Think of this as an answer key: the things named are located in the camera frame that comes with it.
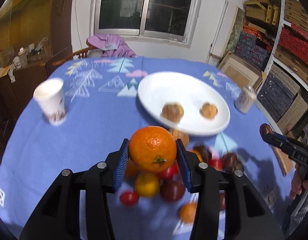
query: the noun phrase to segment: red box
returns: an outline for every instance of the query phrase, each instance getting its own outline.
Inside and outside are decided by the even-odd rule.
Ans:
[[[308,66],[308,42],[297,37],[289,29],[283,28],[279,44]]]

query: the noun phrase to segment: blue tablecloth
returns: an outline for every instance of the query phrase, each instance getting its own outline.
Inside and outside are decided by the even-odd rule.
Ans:
[[[31,100],[21,114],[6,147],[0,167],[0,217],[18,237],[35,206],[65,168],[73,172],[89,169],[119,149],[124,138],[140,127],[159,125],[142,108],[137,87],[142,77],[159,71],[194,76],[214,87],[227,101],[230,124],[219,135],[191,137],[188,149],[198,141],[219,151],[234,151],[245,173],[262,194],[278,222],[289,204],[293,173],[282,176],[272,149],[262,141],[259,127],[267,122],[252,106],[247,115],[234,107],[240,89],[213,66],[175,59],[92,58],[66,62],[51,77],[64,79],[67,120],[50,125],[38,104]],[[177,216],[179,207],[197,200],[188,192],[177,203],[164,203],[160,196],[141,197],[139,204],[126,208],[119,203],[123,183],[115,195],[108,195],[117,240],[188,240],[191,226]],[[81,192],[81,237],[86,239],[84,192]],[[224,213],[220,213],[219,239],[224,237]]]

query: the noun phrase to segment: purple cloth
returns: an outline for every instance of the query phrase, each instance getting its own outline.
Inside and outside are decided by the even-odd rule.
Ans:
[[[136,54],[119,35],[96,34],[87,41],[103,51],[103,57],[136,57]]]

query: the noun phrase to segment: white plate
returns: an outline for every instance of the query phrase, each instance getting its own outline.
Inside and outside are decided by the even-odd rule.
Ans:
[[[143,78],[138,86],[143,107],[157,121],[191,135],[208,136],[222,132],[230,122],[230,110],[215,89],[192,76],[177,72],[157,72]],[[166,103],[179,103],[184,115],[179,123],[161,116]],[[206,102],[216,105],[218,114],[208,120],[200,114]]]

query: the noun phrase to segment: person's hand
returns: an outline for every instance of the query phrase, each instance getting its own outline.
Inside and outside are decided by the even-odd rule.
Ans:
[[[292,182],[291,182],[291,191],[290,191],[290,198],[291,199],[295,199],[296,195],[300,195],[302,192],[301,189],[301,179],[299,176],[299,165],[296,164],[295,165],[296,171],[294,173]],[[308,180],[305,180],[303,182],[303,187],[308,190]]]

